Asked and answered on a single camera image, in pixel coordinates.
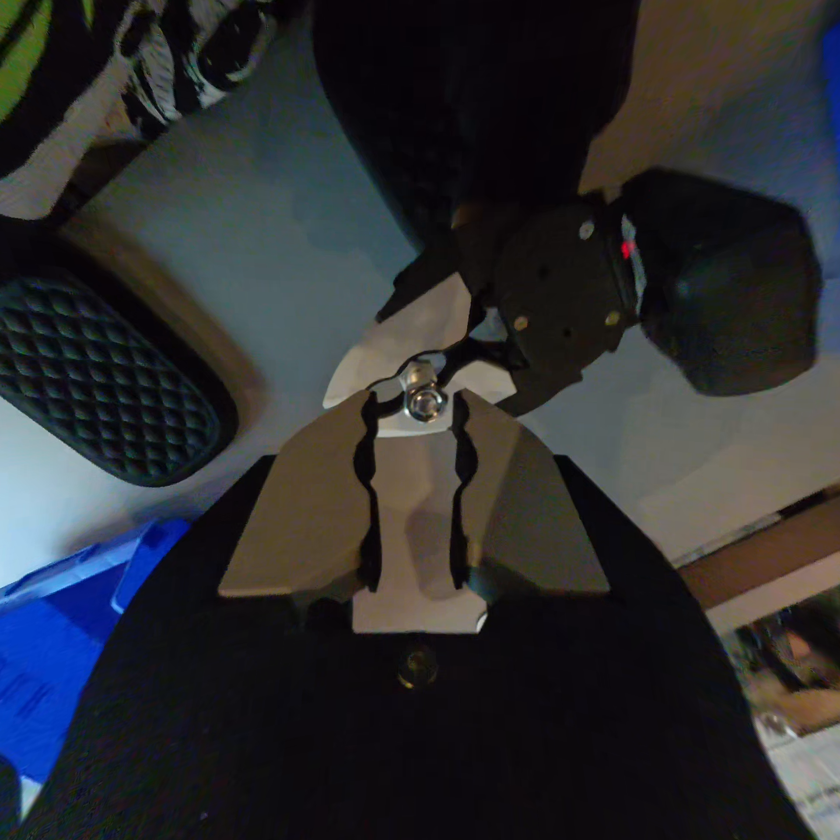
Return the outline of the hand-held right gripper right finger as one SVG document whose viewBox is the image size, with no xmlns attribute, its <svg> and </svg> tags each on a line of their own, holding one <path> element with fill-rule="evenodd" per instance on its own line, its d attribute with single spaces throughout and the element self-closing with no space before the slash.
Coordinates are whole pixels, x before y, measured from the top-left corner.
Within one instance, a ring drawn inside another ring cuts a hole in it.
<svg viewBox="0 0 840 840">
<path fill-rule="evenodd" d="M 451 521 L 455 588 L 608 593 L 606 573 L 543 441 L 467 389 L 455 394 L 451 429 L 458 478 Z"/>
</svg>

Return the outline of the printed black white shirt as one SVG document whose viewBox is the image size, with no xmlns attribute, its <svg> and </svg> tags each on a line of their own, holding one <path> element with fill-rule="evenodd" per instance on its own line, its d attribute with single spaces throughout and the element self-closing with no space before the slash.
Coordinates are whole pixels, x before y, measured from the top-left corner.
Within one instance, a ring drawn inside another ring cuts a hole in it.
<svg viewBox="0 0 840 840">
<path fill-rule="evenodd" d="M 2 217 L 54 209 L 96 145 L 155 140 L 255 70 L 274 2 L 2 1 Z"/>
</svg>

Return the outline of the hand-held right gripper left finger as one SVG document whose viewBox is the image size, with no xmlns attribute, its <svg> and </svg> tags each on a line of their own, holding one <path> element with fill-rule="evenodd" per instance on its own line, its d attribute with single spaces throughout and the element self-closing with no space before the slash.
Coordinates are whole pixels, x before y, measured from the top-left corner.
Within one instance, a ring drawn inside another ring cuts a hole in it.
<svg viewBox="0 0 840 840">
<path fill-rule="evenodd" d="M 269 469 L 220 596 L 375 592 L 382 535 L 373 488 L 378 402 L 360 391 L 288 440 Z"/>
</svg>

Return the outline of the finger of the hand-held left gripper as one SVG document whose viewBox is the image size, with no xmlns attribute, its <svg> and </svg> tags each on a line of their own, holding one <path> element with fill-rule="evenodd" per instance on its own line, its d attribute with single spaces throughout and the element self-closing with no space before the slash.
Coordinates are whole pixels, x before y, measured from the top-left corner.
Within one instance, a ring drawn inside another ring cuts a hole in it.
<svg viewBox="0 0 840 840">
<path fill-rule="evenodd" d="M 462 390 L 473 392 L 490 404 L 514 396 L 517 388 L 510 372 L 501 364 L 501 350 L 499 343 L 460 341 L 446 350 L 424 353 L 413 359 L 432 362 L 437 374 L 436 386 L 448 397 L 442 416 L 433 423 L 417 423 L 404 414 L 405 392 L 399 375 L 377 382 L 377 436 L 409 438 L 448 431 L 453 423 L 455 394 Z"/>
<path fill-rule="evenodd" d="M 373 323 L 342 358 L 323 397 L 333 408 L 377 382 L 399 375 L 425 353 L 446 350 L 467 334 L 471 295 L 458 272 L 382 322 Z"/>
</svg>

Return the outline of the printed instruction sheet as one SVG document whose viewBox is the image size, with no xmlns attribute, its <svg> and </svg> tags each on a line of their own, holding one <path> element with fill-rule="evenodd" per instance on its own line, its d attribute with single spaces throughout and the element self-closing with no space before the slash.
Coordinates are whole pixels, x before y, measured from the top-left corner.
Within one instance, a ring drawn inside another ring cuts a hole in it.
<svg viewBox="0 0 840 840">
<path fill-rule="evenodd" d="M 820 839 L 838 839 L 839 726 L 780 743 L 769 757 L 812 833 Z"/>
</svg>

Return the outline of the blue plastic bin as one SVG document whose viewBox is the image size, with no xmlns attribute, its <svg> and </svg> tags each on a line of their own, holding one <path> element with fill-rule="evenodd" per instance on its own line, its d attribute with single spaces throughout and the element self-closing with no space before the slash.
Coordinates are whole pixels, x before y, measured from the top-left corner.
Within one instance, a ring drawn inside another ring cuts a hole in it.
<svg viewBox="0 0 840 840">
<path fill-rule="evenodd" d="M 25 784 L 47 781 L 105 644 L 190 527 L 153 520 L 2 588 L 1 753 Z"/>
<path fill-rule="evenodd" d="M 822 73 L 836 167 L 839 168 L 839 21 L 822 37 Z"/>
</svg>

